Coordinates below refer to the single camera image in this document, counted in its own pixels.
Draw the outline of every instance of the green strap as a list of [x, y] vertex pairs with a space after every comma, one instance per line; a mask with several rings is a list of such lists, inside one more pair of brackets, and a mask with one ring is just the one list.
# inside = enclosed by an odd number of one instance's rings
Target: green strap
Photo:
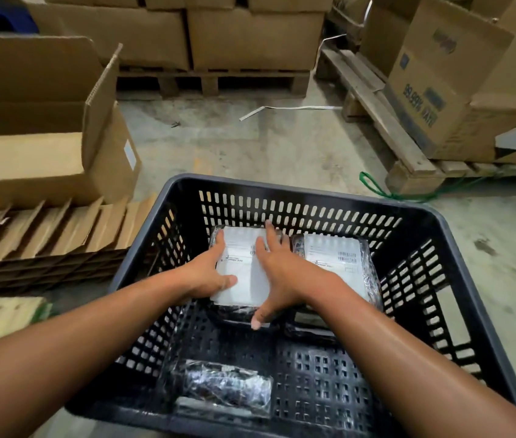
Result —
[[371, 176], [367, 172], [360, 172], [360, 181], [364, 184], [365, 187], [370, 189], [373, 193], [376, 195], [379, 195], [380, 197], [387, 198], [389, 200], [398, 200], [398, 201], [414, 201], [415, 203], [428, 203], [429, 201], [435, 200], [436, 198], [439, 198], [441, 195], [445, 193], [451, 193], [457, 190], [466, 189], [467, 187], [473, 186], [474, 184], [477, 184], [486, 178], [494, 178], [492, 177], [479, 177], [475, 180], [471, 180], [469, 182], [466, 182], [466, 177], [461, 177], [458, 179], [458, 181], [454, 182], [453, 184], [450, 184], [449, 186], [443, 186], [439, 188], [438, 190], [431, 192], [429, 194], [423, 194], [423, 195], [400, 195], [397, 193], [387, 193], [380, 187], [378, 182], [374, 179], [373, 176]]

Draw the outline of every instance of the plastic wrap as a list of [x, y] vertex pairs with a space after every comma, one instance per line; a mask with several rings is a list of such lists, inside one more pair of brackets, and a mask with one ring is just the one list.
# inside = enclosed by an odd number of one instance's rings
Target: plastic wrap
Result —
[[271, 377], [241, 367], [185, 360], [177, 363], [173, 378], [179, 386], [177, 405], [238, 416], [270, 417]]
[[[211, 232], [210, 246], [215, 244], [218, 231], [221, 229], [228, 232], [224, 234], [226, 250], [218, 261], [216, 269], [222, 274], [238, 276], [238, 283], [231, 289], [214, 295], [207, 301], [207, 308], [211, 318], [218, 322], [249, 327], [254, 313], [270, 292], [266, 273], [256, 258], [255, 244], [256, 238], [260, 235], [266, 240], [266, 230], [258, 226], [252, 228], [216, 226]], [[277, 232], [279, 237], [282, 236], [280, 231]], [[240, 298], [240, 294], [247, 296], [245, 299]], [[268, 323], [263, 324], [263, 329], [273, 327]]]
[[[310, 243], [308, 246], [305, 245], [305, 237]], [[301, 234], [292, 238], [292, 250], [312, 263], [337, 273], [355, 292], [382, 310], [379, 279], [366, 240]], [[316, 337], [324, 342], [335, 340], [335, 335], [325, 322], [308, 306], [296, 309], [291, 314], [285, 332], [294, 338]]]

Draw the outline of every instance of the perforated basket wall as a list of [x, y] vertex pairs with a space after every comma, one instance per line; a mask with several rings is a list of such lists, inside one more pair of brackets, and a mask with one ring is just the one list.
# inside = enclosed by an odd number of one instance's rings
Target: perforated basket wall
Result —
[[[424, 206], [345, 194], [185, 175], [169, 182], [111, 286], [189, 261], [208, 247], [216, 224], [271, 220], [284, 233], [367, 238], [386, 314], [516, 403], [516, 377], [448, 227]], [[152, 267], [142, 258], [153, 252]], [[451, 291], [470, 339], [452, 341], [437, 298]], [[274, 378], [270, 420], [175, 411], [166, 369], [176, 359], [233, 364]], [[110, 368], [68, 404], [77, 415], [200, 436], [391, 436], [402, 433], [341, 348], [293, 342], [282, 334], [214, 325], [192, 302], [170, 308]]]

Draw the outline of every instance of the person's left hand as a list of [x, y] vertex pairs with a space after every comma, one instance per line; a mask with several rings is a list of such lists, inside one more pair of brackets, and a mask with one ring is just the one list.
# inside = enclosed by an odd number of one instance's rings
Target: person's left hand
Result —
[[187, 280], [186, 298], [208, 298], [238, 282], [236, 276], [220, 275], [215, 269], [224, 249], [224, 231], [219, 231], [210, 250], [179, 267]]

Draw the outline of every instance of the basket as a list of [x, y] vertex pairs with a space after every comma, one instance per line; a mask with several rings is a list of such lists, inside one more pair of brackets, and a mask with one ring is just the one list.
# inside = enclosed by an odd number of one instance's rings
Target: basket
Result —
[[[110, 292], [208, 248], [216, 224], [266, 219], [292, 235], [367, 238], [386, 314], [516, 405], [516, 376], [443, 217], [426, 206], [199, 175], [165, 185]], [[145, 263], [153, 252], [152, 263]], [[455, 344], [437, 294], [450, 292], [470, 339]], [[179, 408], [165, 369], [176, 359], [232, 364], [274, 378], [271, 418]], [[197, 302], [167, 310], [66, 405], [76, 415], [196, 436], [405, 436], [339, 346], [213, 324]]]

